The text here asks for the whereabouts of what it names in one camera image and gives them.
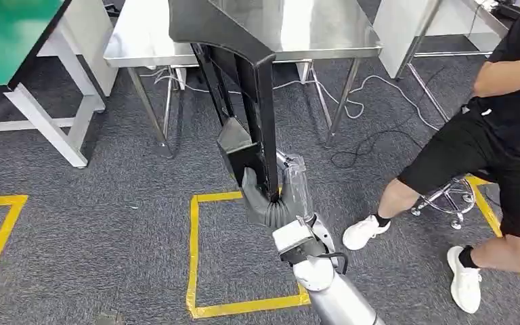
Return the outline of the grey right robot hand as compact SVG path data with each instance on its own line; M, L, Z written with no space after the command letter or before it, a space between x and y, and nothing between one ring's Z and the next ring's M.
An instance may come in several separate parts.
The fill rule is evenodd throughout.
M298 154L285 154L278 150L276 159L282 172L283 184L274 202L261 191L255 171L249 167L244 169L241 192L251 221L273 230L298 218L312 225L316 214L308 188L304 158Z

